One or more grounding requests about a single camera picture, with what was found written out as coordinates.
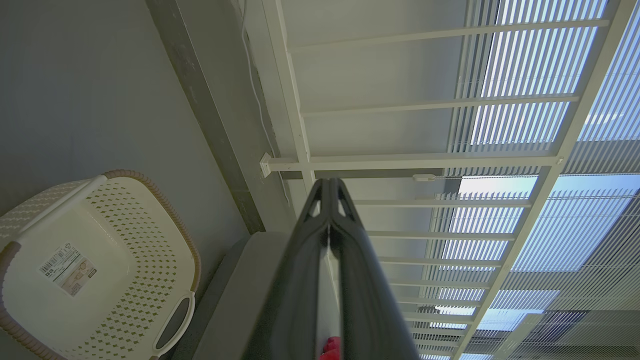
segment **white cable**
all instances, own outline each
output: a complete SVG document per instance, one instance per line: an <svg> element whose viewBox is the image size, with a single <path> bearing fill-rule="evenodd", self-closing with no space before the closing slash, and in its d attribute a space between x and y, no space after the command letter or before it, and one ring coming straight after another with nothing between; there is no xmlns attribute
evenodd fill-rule
<svg viewBox="0 0 640 360"><path fill-rule="evenodd" d="M246 45L246 40L244 39L244 32L246 31L244 20L246 19L246 0L244 0L244 9L242 12L242 29L240 31L240 36L242 37L242 44L244 45L244 53L246 54L246 63L249 66L249 80L251 81L251 89L253 90L253 96L255 97L255 102L258 103L258 109L260 110L260 123L262 124L262 130L264 130L264 136L267 137L267 142L269 143L269 148L271 149L272 157L276 157L276 152L273 150L273 145L271 144L271 139L269 139L269 133L267 132L267 127L264 125L264 118L262 117L262 105L260 105L260 99L258 98L258 93L255 91L255 85L253 84L253 73L251 72L251 59L249 57L249 48ZM284 198L287 199L287 205L291 206L291 202L289 201L289 197L287 196L287 189L284 186L284 179L282 179L282 173L278 171L278 176L280 176L280 183L282 183L282 191L284 192Z"/></svg>

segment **barcode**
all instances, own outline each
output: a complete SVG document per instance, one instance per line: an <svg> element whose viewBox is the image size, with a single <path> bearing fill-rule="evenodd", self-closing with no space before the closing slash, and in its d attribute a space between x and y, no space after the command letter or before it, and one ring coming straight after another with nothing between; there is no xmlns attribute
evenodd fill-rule
<svg viewBox="0 0 640 360"><path fill-rule="evenodd" d="M57 253L55 253L49 261L42 265L42 271L47 272L52 266L55 266L60 260L65 257L65 251L60 249Z"/></svg>

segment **laundry basket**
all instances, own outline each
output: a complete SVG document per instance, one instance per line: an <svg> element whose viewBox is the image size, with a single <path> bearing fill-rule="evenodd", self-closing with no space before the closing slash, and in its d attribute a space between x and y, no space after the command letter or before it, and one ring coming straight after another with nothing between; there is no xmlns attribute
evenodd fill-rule
<svg viewBox="0 0 640 360"><path fill-rule="evenodd" d="M42 359L153 359L184 334L200 260L158 188L107 172L0 218L0 327ZM160 337L178 305L188 310Z"/></svg>

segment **red object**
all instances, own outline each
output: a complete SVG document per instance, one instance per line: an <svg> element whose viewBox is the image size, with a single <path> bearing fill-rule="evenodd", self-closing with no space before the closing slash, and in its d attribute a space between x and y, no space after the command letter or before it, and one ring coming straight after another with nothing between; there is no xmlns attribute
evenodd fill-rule
<svg viewBox="0 0 640 360"><path fill-rule="evenodd" d="M340 337L332 336L326 341L320 360L340 360Z"/></svg>

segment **basket handle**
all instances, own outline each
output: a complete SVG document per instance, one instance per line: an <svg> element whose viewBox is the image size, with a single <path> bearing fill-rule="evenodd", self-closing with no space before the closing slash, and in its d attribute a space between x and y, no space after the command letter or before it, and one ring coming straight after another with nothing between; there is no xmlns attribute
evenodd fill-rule
<svg viewBox="0 0 640 360"><path fill-rule="evenodd" d="M158 334L156 340L153 342L152 351L154 353L154 356L160 357L165 352L169 351L169 349L171 349L173 346L175 346L175 344L178 343L178 341L180 340L182 335L184 335L184 333L187 331L187 328L189 327L189 324L191 323L191 318L193 317L193 312L195 311L195 308L196 308L196 298L195 298L195 296L196 296L196 294L193 291L190 291L187 295L185 295L185 296L181 297L180 299L178 299L178 303L176 303L175 307L173 308L173 311L171 312L171 316L169 316L166 319L166 322L162 326L162 330ZM182 301L184 299L189 299L189 307L187 308L187 313L184 315L184 319L182 320L182 324L180 324L180 327L178 328L178 330L171 337L171 339L169 341L167 341L166 344L164 344L163 347L156 348L156 346L158 344L158 341L160 341L160 337L162 336L162 334L166 330L167 325L169 325L169 321L171 320L171 318L173 318L176 310L178 310L178 307L180 306L180 304L182 303Z"/></svg>

